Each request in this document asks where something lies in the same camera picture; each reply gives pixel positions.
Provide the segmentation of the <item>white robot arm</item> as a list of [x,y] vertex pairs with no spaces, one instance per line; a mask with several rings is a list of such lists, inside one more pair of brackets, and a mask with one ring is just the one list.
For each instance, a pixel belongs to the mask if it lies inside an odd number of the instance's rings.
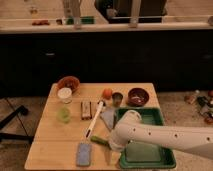
[[121,152],[129,141],[139,141],[213,160],[213,128],[148,125],[135,110],[127,110],[109,136],[113,151]]

